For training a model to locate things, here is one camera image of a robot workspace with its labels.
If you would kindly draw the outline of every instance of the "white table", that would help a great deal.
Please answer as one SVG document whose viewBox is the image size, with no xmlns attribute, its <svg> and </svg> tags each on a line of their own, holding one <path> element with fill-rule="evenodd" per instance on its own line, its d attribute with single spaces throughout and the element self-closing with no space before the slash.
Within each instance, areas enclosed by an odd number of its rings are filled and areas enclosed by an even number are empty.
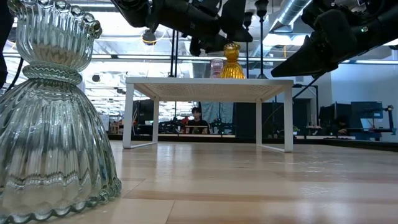
<svg viewBox="0 0 398 224">
<path fill-rule="evenodd" d="M 126 107 L 124 112 L 123 148 L 157 144 L 159 136 L 159 101 L 213 101 L 256 103 L 256 144 L 269 149 L 293 151 L 292 80 L 224 79 L 224 78 L 126 78 Z M 154 102 L 152 142 L 131 145 L 134 89 Z M 262 144 L 262 102 L 284 92 L 285 146 L 284 149 Z"/>
</svg>

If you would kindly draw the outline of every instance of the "amber glass vase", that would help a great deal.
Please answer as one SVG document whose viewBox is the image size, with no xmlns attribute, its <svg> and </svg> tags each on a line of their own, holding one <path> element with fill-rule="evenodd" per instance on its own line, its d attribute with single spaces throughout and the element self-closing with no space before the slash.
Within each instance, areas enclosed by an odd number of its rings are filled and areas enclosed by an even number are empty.
<svg viewBox="0 0 398 224">
<path fill-rule="evenodd" d="M 29 79 L 0 97 L 0 224 L 62 217 L 121 191 L 108 136 L 76 85 L 101 25 L 64 0 L 8 0 Z"/>
<path fill-rule="evenodd" d="M 221 78 L 246 78 L 243 74 L 242 66 L 238 63 L 240 48 L 241 46 L 235 43 L 224 46 L 226 65 L 224 65 Z"/>
</svg>

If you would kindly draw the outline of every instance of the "ceiling duct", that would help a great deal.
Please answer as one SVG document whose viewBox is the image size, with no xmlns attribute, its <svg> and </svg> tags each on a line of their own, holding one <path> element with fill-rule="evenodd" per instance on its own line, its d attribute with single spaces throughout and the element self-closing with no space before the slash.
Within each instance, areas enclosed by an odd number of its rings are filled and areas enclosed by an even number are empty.
<svg viewBox="0 0 398 224">
<path fill-rule="evenodd" d="M 279 16 L 270 31 L 276 31 L 285 26 L 292 26 L 303 9 L 311 0 L 284 0 L 280 8 Z"/>
</svg>

